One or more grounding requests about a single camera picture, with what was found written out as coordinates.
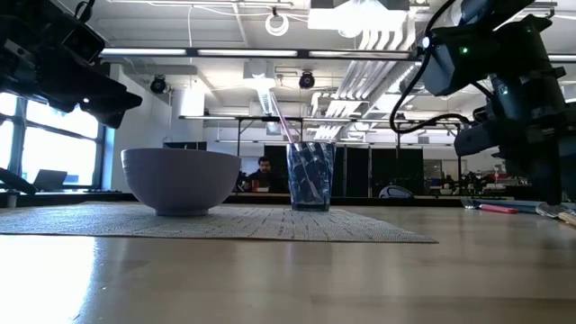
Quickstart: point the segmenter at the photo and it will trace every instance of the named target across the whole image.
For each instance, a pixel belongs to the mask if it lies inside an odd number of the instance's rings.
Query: placemat
[[[0,211],[0,233],[182,239],[276,239],[437,243],[349,211],[216,207],[206,216],[158,217],[135,202],[82,203]]]

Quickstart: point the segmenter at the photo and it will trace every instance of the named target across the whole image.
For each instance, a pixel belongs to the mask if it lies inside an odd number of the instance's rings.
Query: ceiling
[[[80,0],[53,0],[68,9],[74,9]],[[431,6],[438,7],[445,0],[430,0]],[[309,0],[292,0],[295,9],[291,14],[306,14]],[[576,1],[555,0],[558,3],[556,14],[576,16]],[[214,8],[226,14],[232,9]],[[241,14],[266,13],[266,9],[240,7]],[[306,22],[290,19],[290,27],[284,36],[275,37],[265,29],[265,15],[241,16],[237,21],[233,15],[212,13],[200,8],[190,11],[190,34],[188,36],[187,7],[158,7],[149,4],[116,4],[97,0],[90,25],[99,32],[110,46],[150,46],[150,47],[193,47],[214,48],[287,48],[287,49],[354,49],[356,39],[343,38],[336,31],[309,30]],[[576,39],[572,36],[576,21],[553,19],[554,25],[543,33],[549,52],[576,53]],[[241,28],[245,31],[243,39]],[[205,77],[212,92],[206,98],[209,109],[217,111],[222,106],[246,106],[257,99],[254,90],[242,87],[244,59],[194,58],[148,58],[134,59],[131,64],[182,65],[193,64]],[[282,84],[274,93],[279,101],[302,102],[309,104],[312,91],[302,91],[298,87],[299,74],[304,69],[313,71],[317,87],[336,86],[346,75],[349,61],[278,59],[274,61],[276,75],[283,75]],[[128,73],[131,65],[125,64]],[[568,76],[563,81],[576,80],[576,67],[568,66]],[[185,85],[188,78],[179,76],[171,81]],[[470,113],[482,106],[483,96],[473,88],[452,95],[450,98],[434,98],[429,95],[416,97],[411,109],[414,111],[438,111]]]

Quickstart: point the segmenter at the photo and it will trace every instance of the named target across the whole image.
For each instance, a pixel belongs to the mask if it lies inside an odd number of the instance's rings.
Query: bowl
[[[158,216],[205,215],[230,195],[241,159],[177,148],[134,148],[121,153],[128,186]]]

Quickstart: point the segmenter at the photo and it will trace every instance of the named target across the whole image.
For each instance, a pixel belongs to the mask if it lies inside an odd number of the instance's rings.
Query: glass window frame
[[[16,102],[16,110],[14,116],[6,116],[6,119],[13,123],[13,143],[12,143],[12,155],[10,157],[10,165],[8,170],[17,175],[22,174],[22,164],[23,164],[23,144],[25,141],[25,128],[24,119],[26,116],[26,109],[28,106],[28,100],[24,98],[18,98]],[[70,138],[80,139],[80,140],[90,140],[96,144],[96,154],[94,162],[94,173],[91,185],[79,185],[79,184],[64,184],[63,189],[102,189],[102,178],[103,178],[103,164],[104,164],[104,143],[105,143],[105,133],[106,128],[102,124],[98,124],[98,134],[95,139],[91,137],[84,136],[82,134],[75,133],[70,130],[62,130],[60,128],[52,127],[49,125],[44,125],[35,121],[25,122],[25,127],[38,128],[44,131],[49,131],[59,135],[67,136]],[[5,184],[0,184],[0,188],[6,188]]]

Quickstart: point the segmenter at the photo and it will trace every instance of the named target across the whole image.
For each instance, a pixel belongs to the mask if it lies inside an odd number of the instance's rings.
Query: person
[[[272,172],[272,165],[268,157],[258,159],[258,170],[249,175],[247,180],[243,188],[249,192],[254,191],[252,184],[255,180],[258,182],[258,188],[268,188],[269,193],[281,194],[286,192],[286,180]]]

